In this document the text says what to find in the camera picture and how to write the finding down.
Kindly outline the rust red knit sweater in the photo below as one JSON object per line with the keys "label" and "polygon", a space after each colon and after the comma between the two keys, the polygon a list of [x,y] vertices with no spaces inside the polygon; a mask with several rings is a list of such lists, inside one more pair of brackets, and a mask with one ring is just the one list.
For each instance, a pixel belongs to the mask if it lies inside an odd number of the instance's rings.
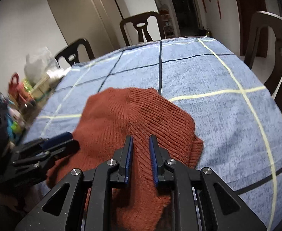
{"label": "rust red knit sweater", "polygon": [[90,96],[73,132],[79,151],[57,161],[48,171],[47,186],[54,187],[71,169],[84,171],[110,159],[133,137],[131,192],[113,194],[119,228],[154,230],[169,196],[159,196],[154,186],[149,155],[149,138],[155,135],[170,155],[194,168],[203,150],[195,134],[192,117],[158,94],[155,89],[109,88]]}

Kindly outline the cream woven plastic basket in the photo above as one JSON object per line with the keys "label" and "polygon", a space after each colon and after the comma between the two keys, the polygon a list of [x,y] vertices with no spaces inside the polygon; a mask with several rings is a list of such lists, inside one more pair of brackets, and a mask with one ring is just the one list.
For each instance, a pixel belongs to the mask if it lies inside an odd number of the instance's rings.
{"label": "cream woven plastic basket", "polygon": [[60,78],[55,76],[49,76],[48,74],[45,74],[37,84],[33,87],[31,90],[32,97],[38,101],[42,99],[45,95],[49,93],[50,90],[55,88],[57,84],[59,83]]}

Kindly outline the red plastic basket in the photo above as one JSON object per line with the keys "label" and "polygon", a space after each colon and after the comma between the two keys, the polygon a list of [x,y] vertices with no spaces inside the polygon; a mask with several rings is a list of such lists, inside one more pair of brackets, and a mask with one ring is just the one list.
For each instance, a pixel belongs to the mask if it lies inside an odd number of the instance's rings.
{"label": "red plastic basket", "polygon": [[33,100],[33,97],[19,81],[18,73],[14,73],[8,83],[8,94],[19,104],[26,104]]}

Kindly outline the white plastic bag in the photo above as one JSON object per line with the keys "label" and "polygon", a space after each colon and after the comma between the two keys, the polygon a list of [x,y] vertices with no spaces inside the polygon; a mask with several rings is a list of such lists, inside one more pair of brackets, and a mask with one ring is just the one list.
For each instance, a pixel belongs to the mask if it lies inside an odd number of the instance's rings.
{"label": "white plastic bag", "polygon": [[46,46],[26,55],[24,73],[31,85],[37,84],[47,71],[58,68],[58,62]]}

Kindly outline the blue checked tablecloth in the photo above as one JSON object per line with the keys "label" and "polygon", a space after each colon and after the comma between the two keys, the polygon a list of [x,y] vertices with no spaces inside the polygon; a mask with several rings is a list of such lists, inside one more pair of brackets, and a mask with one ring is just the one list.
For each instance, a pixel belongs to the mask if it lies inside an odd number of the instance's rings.
{"label": "blue checked tablecloth", "polygon": [[213,38],[138,44],[74,66],[24,141],[73,131],[86,100],[109,87],[154,88],[188,112],[212,168],[269,230],[282,220],[282,113],[267,88]]}

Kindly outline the dark chair far left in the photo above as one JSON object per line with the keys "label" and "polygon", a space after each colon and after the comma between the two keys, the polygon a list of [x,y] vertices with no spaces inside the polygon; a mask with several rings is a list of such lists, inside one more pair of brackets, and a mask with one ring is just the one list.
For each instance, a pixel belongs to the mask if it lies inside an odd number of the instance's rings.
{"label": "dark chair far left", "polygon": [[57,55],[55,56],[55,60],[57,61],[59,68],[61,67],[60,63],[59,63],[59,59],[61,57],[65,58],[66,62],[70,66],[73,66],[74,64],[80,63],[79,52],[78,52],[78,47],[80,45],[83,45],[85,47],[86,53],[87,53],[90,60],[95,58],[88,40],[85,39],[85,38],[81,38],[81,39],[74,41],[73,43],[68,45],[66,48],[61,50],[59,53],[57,53]]}

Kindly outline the dark chair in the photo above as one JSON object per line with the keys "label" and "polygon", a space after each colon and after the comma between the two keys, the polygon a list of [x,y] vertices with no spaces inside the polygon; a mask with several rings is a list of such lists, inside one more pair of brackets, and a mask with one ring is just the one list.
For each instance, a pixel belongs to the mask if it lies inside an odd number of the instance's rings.
{"label": "dark chair", "polygon": [[145,12],[138,15],[134,15],[128,18],[123,19],[120,22],[120,29],[123,35],[123,39],[125,41],[126,46],[130,46],[128,41],[128,36],[125,32],[124,26],[127,23],[132,23],[133,27],[138,33],[138,42],[144,42],[144,37],[147,42],[153,41],[151,35],[148,32],[148,18],[155,17],[156,22],[158,24],[159,34],[161,39],[165,39],[165,33],[164,33],[164,25],[162,21],[162,17],[157,12]]}
{"label": "dark chair", "polygon": [[68,45],[66,48],[61,50],[59,53],[57,53],[57,55],[55,56],[55,60],[57,61],[59,68],[61,67],[60,63],[59,63],[59,59],[61,57],[65,58],[66,62],[70,66],[73,66],[74,64],[80,63],[79,52],[78,52],[78,47],[80,45],[83,45],[85,47],[86,53],[87,53],[90,60],[95,58],[88,40],[85,39],[85,38],[81,38],[81,39],[74,41],[73,43]]}
{"label": "dark chair", "polygon": [[252,16],[249,41],[244,63],[252,68],[258,49],[259,36],[262,28],[272,28],[276,37],[274,43],[275,61],[271,75],[264,83],[270,94],[276,93],[274,101],[282,111],[282,17],[273,13],[257,11]]}

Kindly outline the dark chair far middle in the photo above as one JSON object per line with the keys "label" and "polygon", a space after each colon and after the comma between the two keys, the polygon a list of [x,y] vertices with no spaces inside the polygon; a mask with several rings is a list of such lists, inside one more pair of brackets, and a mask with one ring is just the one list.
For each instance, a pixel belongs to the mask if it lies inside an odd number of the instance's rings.
{"label": "dark chair far middle", "polygon": [[155,17],[156,22],[158,24],[159,34],[161,39],[165,39],[165,33],[164,33],[164,25],[162,21],[162,17],[157,12],[145,12],[138,15],[134,15],[128,18],[123,19],[120,22],[120,29],[123,35],[123,39],[125,41],[126,46],[130,46],[128,41],[128,36],[125,32],[124,26],[127,23],[132,23],[133,27],[138,33],[138,42],[144,42],[144,37],[147,42],[153,41],[151,35],[148,32],[148,18]]}

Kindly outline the dark chair right side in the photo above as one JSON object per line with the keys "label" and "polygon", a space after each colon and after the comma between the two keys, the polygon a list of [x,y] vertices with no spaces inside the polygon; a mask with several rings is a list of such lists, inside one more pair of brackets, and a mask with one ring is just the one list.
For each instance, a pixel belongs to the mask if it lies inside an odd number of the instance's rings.
{"label": "dark chair right side", "polygon": [[272,28],[276,37],[274,43],[275,61],[271,75],[264,83],[270,94],[276,93],[274,101],[282,111],[282,17],[273,13],[257,11],[252,16],[249,41],[244,63],[252,68],[258,49],[259,36],[262,28]]}

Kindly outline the dark brown wooden door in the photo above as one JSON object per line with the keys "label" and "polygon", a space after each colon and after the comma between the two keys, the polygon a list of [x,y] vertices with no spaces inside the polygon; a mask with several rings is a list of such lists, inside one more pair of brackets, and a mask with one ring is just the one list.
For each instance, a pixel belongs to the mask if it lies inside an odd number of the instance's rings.
{"label": "dark brown wooden door", "polygon": [[240,22],[240,55],[246,55],[252,16],[257,11],[266,11],[265,0],[236,0]]}

